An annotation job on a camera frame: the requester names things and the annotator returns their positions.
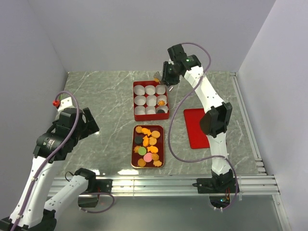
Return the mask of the dark red gold-rimmed tray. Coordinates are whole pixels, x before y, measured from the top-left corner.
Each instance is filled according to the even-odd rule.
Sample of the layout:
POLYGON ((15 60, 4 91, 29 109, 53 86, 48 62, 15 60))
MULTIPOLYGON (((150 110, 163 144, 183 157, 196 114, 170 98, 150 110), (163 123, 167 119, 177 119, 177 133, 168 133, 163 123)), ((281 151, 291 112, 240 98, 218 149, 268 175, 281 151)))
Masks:
POLYGON ((165 164, 164 129, 160 125, 136 125, 133 130, 131 166, 162 168, 165 164))

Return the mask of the red cookie box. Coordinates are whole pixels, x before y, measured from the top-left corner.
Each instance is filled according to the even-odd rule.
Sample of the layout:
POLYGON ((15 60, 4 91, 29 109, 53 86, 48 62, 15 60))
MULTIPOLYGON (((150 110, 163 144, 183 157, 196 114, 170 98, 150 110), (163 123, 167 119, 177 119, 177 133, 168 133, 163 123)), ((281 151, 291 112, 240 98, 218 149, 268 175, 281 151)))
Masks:
POLYGON ((154 80, 133 82, 133 115, 138 122, 169 119, 165 85, 154 80))

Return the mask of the orange cookie tray corner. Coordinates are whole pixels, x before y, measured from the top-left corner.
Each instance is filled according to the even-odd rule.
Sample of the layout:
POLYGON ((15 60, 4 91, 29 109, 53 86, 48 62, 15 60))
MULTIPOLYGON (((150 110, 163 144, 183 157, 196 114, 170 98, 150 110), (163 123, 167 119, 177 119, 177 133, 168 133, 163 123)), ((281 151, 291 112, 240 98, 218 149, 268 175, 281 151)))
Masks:
POLYGON ((161 167, 161 166, 162 166, 162 162, 159 161, 159 160, 153 161, 153 165, 154 165, 155 167, 161 167))

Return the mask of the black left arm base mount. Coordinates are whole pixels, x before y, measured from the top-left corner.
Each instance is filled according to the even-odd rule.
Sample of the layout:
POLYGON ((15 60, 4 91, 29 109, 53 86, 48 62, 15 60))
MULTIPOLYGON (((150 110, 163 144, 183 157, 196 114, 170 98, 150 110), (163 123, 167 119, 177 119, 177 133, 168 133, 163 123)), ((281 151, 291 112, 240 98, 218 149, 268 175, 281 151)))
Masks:
POLYGON ((96 180, 94 188, 90 192, 84 192, 78 197, 78 206, 81 208, 95 208, 101 197, 101 193, 111 194, 112 179, 96 180))

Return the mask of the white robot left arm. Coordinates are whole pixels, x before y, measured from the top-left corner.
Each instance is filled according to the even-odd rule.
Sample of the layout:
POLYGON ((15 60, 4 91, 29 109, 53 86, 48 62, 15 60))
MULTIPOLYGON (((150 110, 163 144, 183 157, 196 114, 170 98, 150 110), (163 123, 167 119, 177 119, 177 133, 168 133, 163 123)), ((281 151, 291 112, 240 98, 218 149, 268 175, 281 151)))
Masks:
POLYGON ((55 99, 53 105, 59 118, 37 139, 26 186, 14 211, 0 221, 2 231, 52 231, 63 211, 80 194, 96 190, 95 172, 80 168, 56 195, 47 198, 67 154, 80 140, 99 131, 89 108, 81 110, 72 94, 55 99))

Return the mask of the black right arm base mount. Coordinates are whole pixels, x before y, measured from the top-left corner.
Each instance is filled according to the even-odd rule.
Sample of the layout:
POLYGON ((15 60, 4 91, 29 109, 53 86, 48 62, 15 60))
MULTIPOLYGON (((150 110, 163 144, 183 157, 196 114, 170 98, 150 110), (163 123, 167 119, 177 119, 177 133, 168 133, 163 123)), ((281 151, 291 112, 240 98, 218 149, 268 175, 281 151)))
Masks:
POLYGON ((192 186, 197 188, 198 194, 209 194, 212 207, 221 211, 231 205, 231 194, 237 196, 240 192, 235 178, 223 181, 215 178, 198 178, 192 186))

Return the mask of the green macaron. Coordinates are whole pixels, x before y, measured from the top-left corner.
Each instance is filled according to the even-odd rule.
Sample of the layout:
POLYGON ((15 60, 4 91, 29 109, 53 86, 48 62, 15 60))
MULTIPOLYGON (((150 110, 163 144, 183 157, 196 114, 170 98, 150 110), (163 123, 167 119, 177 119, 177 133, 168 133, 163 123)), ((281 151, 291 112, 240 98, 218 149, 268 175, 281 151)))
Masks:
POLYGON ((144 156, 147 153, 147 149, 145 147, 140 147, 138 149, 138 154, 144 156))

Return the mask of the orange chip cookie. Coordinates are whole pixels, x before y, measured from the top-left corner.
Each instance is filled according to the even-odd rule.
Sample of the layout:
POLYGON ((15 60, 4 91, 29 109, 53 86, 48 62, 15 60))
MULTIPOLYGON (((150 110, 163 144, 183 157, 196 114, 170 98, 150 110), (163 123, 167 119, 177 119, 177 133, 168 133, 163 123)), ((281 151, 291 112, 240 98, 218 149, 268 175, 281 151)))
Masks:
POLYGON ((142 159, 142 158, 140 158, 140 159, 138 160, 137 164, 138 164, 139 167, 144 167, 144 166, 146 166, 146 162, 145 162, 145 160, 142 159))

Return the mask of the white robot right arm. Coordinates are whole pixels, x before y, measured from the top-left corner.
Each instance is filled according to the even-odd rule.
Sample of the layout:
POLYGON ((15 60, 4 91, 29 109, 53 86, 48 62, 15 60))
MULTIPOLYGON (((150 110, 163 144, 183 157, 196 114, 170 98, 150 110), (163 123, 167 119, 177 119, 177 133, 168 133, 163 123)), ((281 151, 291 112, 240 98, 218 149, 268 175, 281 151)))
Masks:
POLYGON ((232 113, 232 104, 225 102, 206 77, 207 67, 203 67, 196 55, 187 55, 183 44, 168 48, 169 60, 164 62, 161 83, 167 87, 177 85, 184 78, 199 98, 204 116, 199 125, 206 135, 212 159, 212 187, 223 192, 233 179, 233 171, 228 160, 226 132, 232 113))

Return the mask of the pink macaron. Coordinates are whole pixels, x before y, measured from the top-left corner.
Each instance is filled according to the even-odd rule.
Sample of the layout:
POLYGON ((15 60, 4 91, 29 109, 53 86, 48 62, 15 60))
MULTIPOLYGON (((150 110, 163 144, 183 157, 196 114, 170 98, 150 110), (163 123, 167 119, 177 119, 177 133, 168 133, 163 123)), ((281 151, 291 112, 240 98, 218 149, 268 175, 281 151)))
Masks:
POLYGON ((149 163, 151 162, 153 159, 152 159, 152 153, 147 153, 143 156, 143 159, 146 163, 149 163))

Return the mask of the silver slotted tongs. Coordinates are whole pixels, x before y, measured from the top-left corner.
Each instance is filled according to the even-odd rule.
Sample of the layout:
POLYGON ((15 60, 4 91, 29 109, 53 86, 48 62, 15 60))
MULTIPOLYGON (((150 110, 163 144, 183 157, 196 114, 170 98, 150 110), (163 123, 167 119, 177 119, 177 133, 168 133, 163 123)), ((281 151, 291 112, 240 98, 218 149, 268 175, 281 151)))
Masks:
POLYGON ((165 85, 165 87, 167 88, 167 90, 169 91, 169 92, 171 92, 172 90, 173 90, 173 86, 167 86, 166 85, 166 83, 164 82, 164 80, 163 80, 163 77, 161 76, 161 74, 160 74, 160 72, 159 71, 157 71, 157 72, 155 72, 155 74, 154 74, 154 81, 155 81, 155 78, 159 78, 160 79, 160 82, 158 82, 160 85, 165 85))

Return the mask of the black white sandwich cookie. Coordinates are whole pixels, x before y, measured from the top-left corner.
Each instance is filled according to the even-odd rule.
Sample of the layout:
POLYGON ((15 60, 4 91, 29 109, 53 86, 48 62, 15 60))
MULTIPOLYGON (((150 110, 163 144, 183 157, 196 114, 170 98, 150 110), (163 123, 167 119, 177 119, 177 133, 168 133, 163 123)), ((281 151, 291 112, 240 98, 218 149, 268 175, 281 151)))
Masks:
POLYGON ((165 114, 166 112, 165 112, 165 110, 163 110, 163 109, 159 109, 159 110, 157 110, 156 113, 157 113, 157 114, 165 114))

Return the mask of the orange fish cookie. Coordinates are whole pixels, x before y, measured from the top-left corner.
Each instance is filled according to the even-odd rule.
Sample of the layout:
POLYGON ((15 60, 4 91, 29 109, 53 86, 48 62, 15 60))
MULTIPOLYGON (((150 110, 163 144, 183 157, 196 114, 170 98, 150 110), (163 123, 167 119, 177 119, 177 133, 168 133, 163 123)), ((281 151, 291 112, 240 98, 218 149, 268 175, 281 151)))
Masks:
POLYGON ((151 131, 148 128, 142 128, 141 132, 147 136, 151 136, 151 131))
POLYGON ((148 146, 147 152, 151 152, 153 154, 156 154, 156 153, 158 153, 158 148, 156 146, 148 146))

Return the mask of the white paper cup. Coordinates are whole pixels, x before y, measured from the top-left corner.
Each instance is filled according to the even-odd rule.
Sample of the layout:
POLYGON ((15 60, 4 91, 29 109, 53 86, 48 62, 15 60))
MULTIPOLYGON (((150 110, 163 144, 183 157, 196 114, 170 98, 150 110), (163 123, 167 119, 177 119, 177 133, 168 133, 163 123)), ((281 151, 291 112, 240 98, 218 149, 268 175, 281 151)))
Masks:
POLYGON ((166 87, 165 87, 165 85, 157 85, 156 87, 155 87, 155 91, 156 91, 156 93, 158 94, 158 95, 163 95, 163 94, 165 94, 165 92, 166 92, 166 87))
POLYGON ((157 97, 155 95, 148 95, 146 97, 147 106, 156 106, 156 99, 157 97))
POLYGON ((145 107, 144 106, 136 106, 134 108, 134 115, 145 115, 145 107))
POLYGON ((157 113, 157 114, 165 114, 165 113, 168 113, 168 107, 165 106, 165 105, 158 106, 158 107, 156 108, 156 113, 157 113))
POLYGON ((155 95, 156 90, 155 90, 155 86, 153 85, 147 85, 144 87, 145 89, 145 93, 148 95, 155 95))
POLYGON ((154 106, 147 106, 145 108, 145 113, 147 115, 154 115, 154 114, 156 114, 156 108, 154 106))
POLYGON ((167 105, 167 96, 166 95, 158 95, 156 98, 156 104, 158 106, 166 106, 167 105))
POLYGON ((133 90, 134 90, 134 93, 138 96, 142 96, 145 94, 145 88, 142 85, 135 85, 133 90))
POLYGON ((135 98, 134 98, 134 103, 137 105, 137 106, 144 106, 146 104, 146 97, 143 96, 143 95, 137 95, 135 98))

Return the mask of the orange swirl cookie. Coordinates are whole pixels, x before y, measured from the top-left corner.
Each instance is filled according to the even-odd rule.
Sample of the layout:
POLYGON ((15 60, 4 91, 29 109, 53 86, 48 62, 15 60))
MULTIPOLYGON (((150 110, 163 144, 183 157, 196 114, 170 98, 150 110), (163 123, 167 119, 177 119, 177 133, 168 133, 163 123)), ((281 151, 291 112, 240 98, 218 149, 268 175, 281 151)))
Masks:
POLYGON ((140 148, 141 148, 141 146, 135 146, 134 149, 133 149, 134 153, 138 153, 140 148))
POLYGON ((166 102, 164 100, 159 100, 157 104, 159 106, 164 106, 164 105, 166 105, 166 102))

